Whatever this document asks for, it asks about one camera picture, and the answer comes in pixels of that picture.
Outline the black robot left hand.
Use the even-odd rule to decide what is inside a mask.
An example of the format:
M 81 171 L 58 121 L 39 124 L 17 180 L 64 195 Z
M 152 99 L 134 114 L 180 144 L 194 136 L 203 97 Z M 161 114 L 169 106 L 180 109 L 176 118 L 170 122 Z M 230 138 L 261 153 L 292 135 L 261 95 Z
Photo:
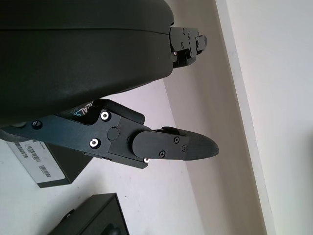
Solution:
M 108 99 L 168 77 L 205 51 L 197 28 L 176 27 L 163 0 L 3 0 L 0 138 L 38 140 L 145 168 L 193 161 L 218 145 Z

